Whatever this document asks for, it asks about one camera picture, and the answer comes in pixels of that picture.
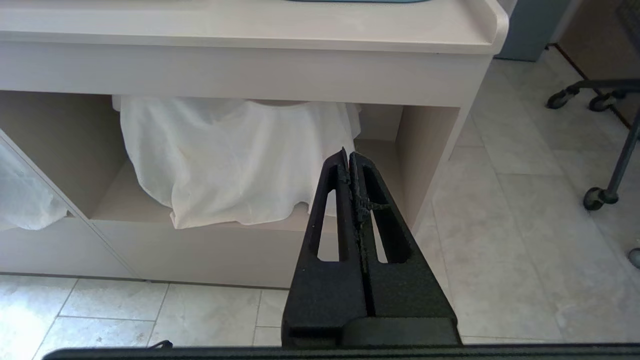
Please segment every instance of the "white cloth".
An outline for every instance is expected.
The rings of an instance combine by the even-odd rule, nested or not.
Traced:
[[[0,228],[41,230],[66,214],[64,202],[0,141]]]
[[[141,187],[176,229],[287,218],[311,204],[324,160],[354,150],[355,105],[122,96],[120,122]],[[335,214],[335,197],[327,214]]]

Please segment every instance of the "white cabinet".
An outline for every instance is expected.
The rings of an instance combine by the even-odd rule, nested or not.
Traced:
[[[85,222],[72,217],[37,231],[0,231],[0,272],[133,277]]]
[[[95,271],[64,271],[276,287],[291,281],[306,206],[270,224],[173,229],[170,210],[138,186],[109,94],[364,104],[356,149],[415,230],[508,27],[496,0],[22,0],[0,11],[0,136],[75,217],[50,229],[52,243],[73,247],[84,235],[63,234],[86,230],[65,254],[113,250],[131,275],[109,256]],[[323,234],[331,259],[334,218]]]

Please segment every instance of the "wheeled stand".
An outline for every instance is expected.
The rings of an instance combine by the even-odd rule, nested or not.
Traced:
[[[624,99],[627,94],[640,92],[640,79],[618,79],[618,80],[583,80],[568,86],[564,90],[552,95],[547,101],[550,109],[562,108],[572,97],[576,96],[582,88],[613,88],[612,92],[594,97],[589,102],[589,110],[605,111],[611,108],[618,99]],[[590,188],[582,200],[584,208],[588,211],[599,210],[604,204],[615,204],[618,202],[618,188],[625,175],[627,165],[631,159],[636,142],[640,136],[640,110],[633,120],[625,146],[622,148],[620,157],[613,170],[613,175],[606,189],[599,187]],[[640,268],[640,248],[632,249],[627,257],[637,268]]]

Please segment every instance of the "metal leg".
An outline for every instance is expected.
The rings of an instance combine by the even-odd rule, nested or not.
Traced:
[[[582,80],[570,85],[566,89],[571,93],[576,93],[578,89],[619,89],[628,92],[635,92],[640,88],[640,79],[608,79],[608,80]]]
[[[606,204],[613,204],[618,201],[618,187],[620,187],[620,182],[622,181],[622,177],[625,175],[629,159],[631,159],[631,154],[633,154],[634,148],[636,147],[638,135],[640,135],[640,110],[636,113],[634,123],[631,125],[629,135],[627,135],[627,141],[625,142],[625,146],[622,148],[622,153],[618,158],[616,169],[613,170],[613,175],[611,176],[609,185],[602,194],[602,197],[604,198],[602,200],[604,200]]]
[[[635,249],[631,249],[627,253],[627,259],[629,259],[629,262],[631,263],[631,265],[633,265],[636,268],[640,269],[640,247],[636,247]]]

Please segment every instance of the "cabinet panel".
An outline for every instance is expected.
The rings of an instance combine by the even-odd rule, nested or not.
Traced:
[[[64,218],[45,229],[0,231],[0,272],[133,277],[82,220]]]
[[[144,279],[276,288],[291,284],[305,234],[219,225],[176,230],[171,223],[93,222]]]

